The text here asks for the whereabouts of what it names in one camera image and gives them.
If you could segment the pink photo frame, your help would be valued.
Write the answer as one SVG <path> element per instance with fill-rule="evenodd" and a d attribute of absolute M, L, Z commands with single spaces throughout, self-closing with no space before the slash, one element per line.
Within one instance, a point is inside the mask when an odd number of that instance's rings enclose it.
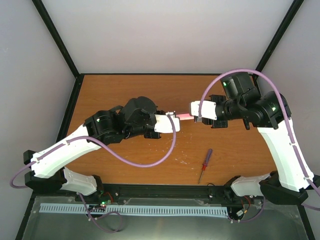
<path fill-rule="evenodd" d="M 190 115 L 189 113 L 179 113 L 175 114 L 176 118 L 179 118 L 180 121 L 190 121 L 194 120 L 194 116 Z"/>

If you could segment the blue red screwdriver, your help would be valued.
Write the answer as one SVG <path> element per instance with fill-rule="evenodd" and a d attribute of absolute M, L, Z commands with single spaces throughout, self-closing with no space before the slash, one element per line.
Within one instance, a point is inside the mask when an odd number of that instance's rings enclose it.
<path fill-rule="evenodd" d="M 200 176 L 199 176 L 199 179 L 198 179 L 198 184 L 201 183 L 201 180 L 203 178 L 204 172 L 205 172 L 205 170 L 206 170 L 206 168 L 207 168 L 207 166 L 209 164 L 209 161 L 211 159 L 212 153 L 213 153 L 213 150 L 211 148 L 208 149 L 207 154 L 205 156 L 205 159 L 204 159 L 204 161 L 202 163 L 202 168 L 201 168 L 201 173 L 200 173 Z"/>

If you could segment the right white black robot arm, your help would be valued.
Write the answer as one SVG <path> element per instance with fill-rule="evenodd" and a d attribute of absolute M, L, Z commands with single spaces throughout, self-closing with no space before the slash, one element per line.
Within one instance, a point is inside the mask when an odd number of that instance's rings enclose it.
<path fill-rule="evenodd" d="M 225 96 L 218 96 L 216 117 L 226 128 L 231 120 L 243 120 L 267 144 L 276 170 L 261 176 L 236 178 L 230 185 L 238 196 L 257 195 L 276 205 L 300 205 L 307 198 L 310 182 L 318 177 L 310 170 L 293 129 L 292 113 L 282 94 L 261 95 L 247 72 L 229 74 L 220 80 Z"/>

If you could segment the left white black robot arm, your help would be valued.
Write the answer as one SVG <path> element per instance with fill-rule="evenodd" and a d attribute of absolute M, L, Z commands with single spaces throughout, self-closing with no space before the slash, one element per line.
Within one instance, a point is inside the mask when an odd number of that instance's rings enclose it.
<path fill-rule="evenodd" d="M 156 104 L 145 96 L 132 98 L 125 106 L 97 111 L 53 146 L 23 154 L 25 162 L 35 162 L 31 171 L 24 175 L 25 185 L 40 194 L 65 190 L 89 196 L 102 191 L 103 185 L 97 175 L 82 175 L 69 170 L 66 165 L 100 149 L 93 139 L 110 145 L 136 136 L 148 136 L 156 124 L 156 112 Z"/>

